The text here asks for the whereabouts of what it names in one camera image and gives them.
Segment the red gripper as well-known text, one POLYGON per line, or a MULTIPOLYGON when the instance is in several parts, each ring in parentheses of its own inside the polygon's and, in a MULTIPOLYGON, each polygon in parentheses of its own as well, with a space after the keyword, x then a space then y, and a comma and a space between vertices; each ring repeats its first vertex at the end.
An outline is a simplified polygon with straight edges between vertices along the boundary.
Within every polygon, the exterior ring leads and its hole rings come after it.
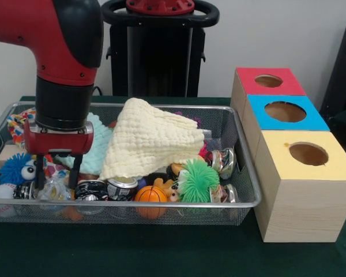
POLYGON ((25 149, 29 154, 36 155, 35 188, 43 190, 46 176, 44 173, 44 155, 60 154, 75 155, 70 170, 68 186, 75 189, 82 163, 82 155, 89 152, 94 137, 91 122, 87 121, 81 129, 71 132, 60 132, 46 129, 29 119, 24 125, 25 149))

